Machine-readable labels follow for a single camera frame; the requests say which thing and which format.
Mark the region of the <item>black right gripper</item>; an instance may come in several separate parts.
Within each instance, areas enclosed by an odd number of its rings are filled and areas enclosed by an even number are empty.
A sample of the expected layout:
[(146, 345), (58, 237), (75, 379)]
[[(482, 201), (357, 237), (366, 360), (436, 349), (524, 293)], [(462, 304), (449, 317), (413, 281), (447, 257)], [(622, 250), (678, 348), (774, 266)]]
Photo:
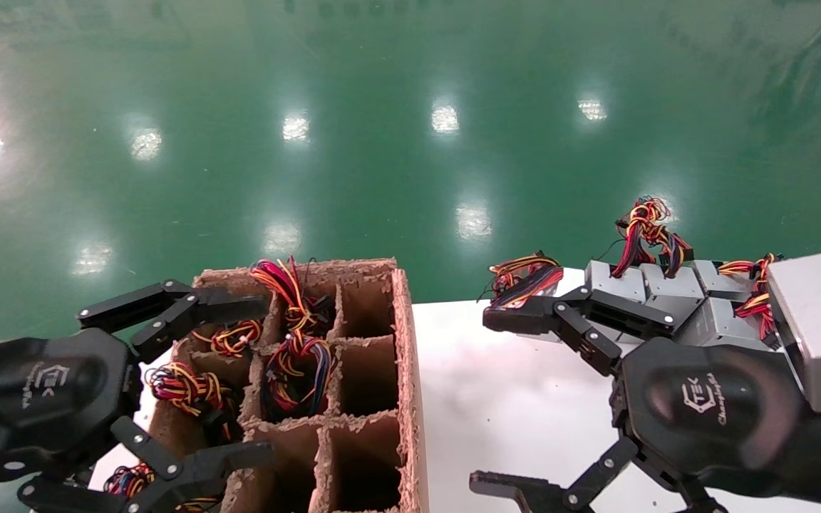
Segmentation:
[[(592, 512), (592, 502), (629, 463), (681, 494), (687, 512), (727, 511), (705, 487), (785, 490), (780, 465), (808, 406), (783, 355), (655, 338), (672, 334), (671, 314), (599, 289), (489, 306), (483, 325), (553, 333), (600, 375), (616, 374), (610, 403), (622, 436), (568, 488), (476, 471), (469, 479), (474, 493), (515, 500), (522, 512)], [(621, 348), (601, 326), (646, 342), (620, 361)]]

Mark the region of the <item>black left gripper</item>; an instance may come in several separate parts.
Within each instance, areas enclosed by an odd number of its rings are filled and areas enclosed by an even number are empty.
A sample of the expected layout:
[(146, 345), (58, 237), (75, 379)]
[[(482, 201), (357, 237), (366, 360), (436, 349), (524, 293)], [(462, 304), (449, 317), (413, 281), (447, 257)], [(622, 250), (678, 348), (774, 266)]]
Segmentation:
[[(43, 475), (23, 484), (17, 497), (36, 512), (172, 512), (221, 493), (234, 471), (269, 465), (274, 448), (268, 442), (209, 447), (177, 459), (130, 418), (141, 394), (136, 358), (153, 363), (203, 324), (257, 321), (268, 312), (264, 296), (167, 280), (82, 308), (81, 328), (99, 329), (0, 341), (0, 482), (33, 473), (67, 477), (118, 441), (155, 475), (134, 497)], [(139, 324), (128, 347), (111, 335)]]

